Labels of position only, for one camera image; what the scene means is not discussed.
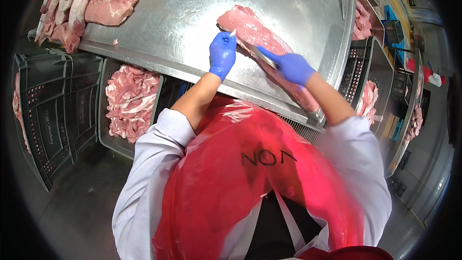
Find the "blue nitrile glove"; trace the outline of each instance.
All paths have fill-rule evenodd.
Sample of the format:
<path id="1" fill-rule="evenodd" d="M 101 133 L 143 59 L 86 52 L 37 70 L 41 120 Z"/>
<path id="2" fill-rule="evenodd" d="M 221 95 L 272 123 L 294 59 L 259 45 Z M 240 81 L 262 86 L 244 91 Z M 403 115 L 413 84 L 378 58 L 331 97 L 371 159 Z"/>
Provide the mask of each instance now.
<path id="1" fill-rule="evenodd" d="M 303 58 L 295 53 L 275 55 L 259 45 L 258 50 L 277 64 L 279 72 L 291 83 L 305 86 L 306 81 L 313 75 L 315 70 Z"/>
<path id="2" fill-rule="evenodd" d="M 220 32 L 210 44 L 210 73 L 225 79 L 236 61 L 236 37 Z"/>

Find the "black plastic crate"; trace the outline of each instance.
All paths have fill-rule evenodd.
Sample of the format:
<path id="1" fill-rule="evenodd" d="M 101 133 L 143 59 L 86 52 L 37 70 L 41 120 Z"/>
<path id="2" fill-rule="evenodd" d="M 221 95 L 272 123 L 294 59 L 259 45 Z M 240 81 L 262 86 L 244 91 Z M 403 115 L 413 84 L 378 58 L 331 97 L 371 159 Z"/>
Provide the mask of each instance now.
<path id="1" fill-rule="evenodd" d="M 339 92 L 357 111 L 367 80 L 374 82 L 378 88 L 378 98 L 374 108 L 376 109 L 376 115 L 381 116 L 387 106 L 393 84 L 393 75 L 393 67 L 376 37 L 371 36 L 362 40 L 353 40 Z M 371 131 L 374 134 L 380 124 L 380 121 L 375 121 L 371 125 Z"/>
<path id="2" fill-rule="evenodd" d="M 411 89 L 411 78 L 405 73 L 397 72 L 395 74 L 395 80 L 393 81 L 392 89 L 392 95 L 396 101 L 399 101 L 405 105 L 409 105 L 409 100 L 411 99 Z"/>
<path id="3" fill-rule="evenodd" d="M 77 160 L 95 143 L 96 100 L 103 59 L 88 53 L 68 55 L 43 49 L 14 56 L 13 92 L 19 72 L 19 104 L 31 154 L 23 153 L 49 191 L 57 170 Z M 16 121 L 23 142 L 22 128 Z"/>
<path id="4" fill-rule="evenodd" d="M 123 155 L 130 159 L 135 156 L 135 143 L 129 143 L 126 138 L 119 136 L 109 135 L 109 125 L 111 120 L 106 118 L 108 113 L 107 106 L 109 105 L 108 97 L 106 95 L 106 87 L 108 80 L 111 79 L 114 72 L 120 69 L 124 64 L 121 61 L 108 58 L 104 61 L 103 70 L 101 72 L 102 79 L 99 90 L 99 128 L 98 137 L 103 146 Z M 153 116 L 151 118 L 151 125 L 157 122 L 160 112 L 164 108 L 170 108 L 176 102 L 177 98 L 184 93 L 184 81 L 172 78 L 169 76 L 160 75 L 158 93 L 153 107 Z"/>
<path id="5" fill-rule="evenodd" d="M 401 43 L 404 33 L 399 20 L 387 20 L 383 22 L 388 43 Z"/>

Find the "red plastic apron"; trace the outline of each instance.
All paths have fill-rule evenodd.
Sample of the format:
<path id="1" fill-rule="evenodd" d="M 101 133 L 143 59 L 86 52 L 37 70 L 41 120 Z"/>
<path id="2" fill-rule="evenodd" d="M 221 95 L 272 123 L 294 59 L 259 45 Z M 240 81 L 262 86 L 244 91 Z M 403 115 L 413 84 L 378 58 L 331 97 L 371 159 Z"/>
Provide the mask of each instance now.
<path id="1" fill-rule="evenodd" d="M 216 97 L 171 173 L 156 259 L 217 259 L 233 226 L 271 190 L 329 224 L 329 246 L 363 245 L 362 209 L 319 150 L 276 114 Z"/>

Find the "white sleeve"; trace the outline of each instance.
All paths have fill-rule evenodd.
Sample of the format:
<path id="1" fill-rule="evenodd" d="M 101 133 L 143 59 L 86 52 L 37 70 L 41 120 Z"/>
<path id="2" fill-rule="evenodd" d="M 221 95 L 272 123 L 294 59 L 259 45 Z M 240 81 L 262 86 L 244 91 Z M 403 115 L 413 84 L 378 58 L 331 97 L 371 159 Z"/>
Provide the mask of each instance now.
<path id="1" fill-rule="evenodd" d="M 121 260 L 154 259 L 151 239 L 159 225 L 165 185 L 195 137 L 186 116 L 166 108 L 136 141 L 135 160 L 112 217 Z"/>
<path id="2" fill-rule="evenodd" d="M 364 211 L 364 245 L 377 246 L 391 213 L 378 141 L 366 117 L 350 117 L 326 130 L 323 152 Z"/>

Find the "meat pile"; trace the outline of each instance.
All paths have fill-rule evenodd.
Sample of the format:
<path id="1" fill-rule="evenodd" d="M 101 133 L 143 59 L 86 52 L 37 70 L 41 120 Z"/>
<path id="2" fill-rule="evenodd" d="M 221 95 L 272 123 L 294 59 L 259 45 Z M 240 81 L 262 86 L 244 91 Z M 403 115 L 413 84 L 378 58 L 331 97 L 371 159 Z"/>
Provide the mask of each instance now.
<path id="1" fill-rule="evenodd" d="M 409 127 L 407 129 L 406 136 L 404 136 L 404 145 L 406 145 L 413 138 L 419 135 L 419 131 L 422 127 L 423 122 L 424 118 L 422 117 L 422 108 L 418 103 L 416 103 L 414 106 L 413 113 L 411 115 L 411 123 L 409 124 Z"/>
<path id="2" fill-rule="evenodd" d="M 277 70 L 256 56 L 252 48 L 246 45 L 261 45 L 276 55 L 293 52 L 282 38 L 263 24 L 252 9 L 235 5 L 231 10 L 220 16 L 217 22 L 227 32 L 236 31 L 236 38 L 239 45 L 247 50 L 257 60 L 263 70 L 286 89 L 301 107 L 310 112 L 315 112 L 319 109 L 319 104 L 305 87 L 286 81 Z"/>
<path id="3" fill-rule="evenodd" d="M 43 0 L 35 42 L 60 40 L 66 52 L 76 52 L 85 23 L 117 26 L 133 13 L 138 0 Z"/>
<path id="4" fill-rule="evenodd" d="M 356 0 L 356 13 L 354 15 L 354 27 L 353 27 L 353 40 L 366 39 L 372 35 L 372 25 L 369 22 L 369 12 L 366 11 L 364 6 Z"/>
<path id="5" fill-rule="evenodd" d="M 27 143 L 26 132 L 24 130 L 23 116 L 21 113 L 22 112 L 21 105 L 19 102 L 19 72 L 16 74 L 16 79 L 14 81 L 13 112 L 16 118 L 18 119 L 19 123 L 21 124 L 21 129 L 23 130 L 24 144 L 26 145 L 27 151 L 29 151 L 29 154 L 30 154 L 31 148 L 29 147 L 29 144 Z"/>
<path id="6" fill-rule="evenodd" d="M 364 87 L 363 97 L 360 99 L 358 104 L 358 110 L 356 114 L 358 116 L 366 116 L 369 121 L 369 126 L 374 124 L 374 115 L 376 109 L 374 105 L 378 98 L 378 88 L 377 85 L 372 81 L 367 81 L 366 86 Z"/>
<path id="7" fill-rule="evenodd" d="M 122 65 L 108 80 L 109 105 L 106 118 L 111 119 L 109 135 L 127 138 L 134 143 L 149 128 L 159 75 L 132 65 Z"/>

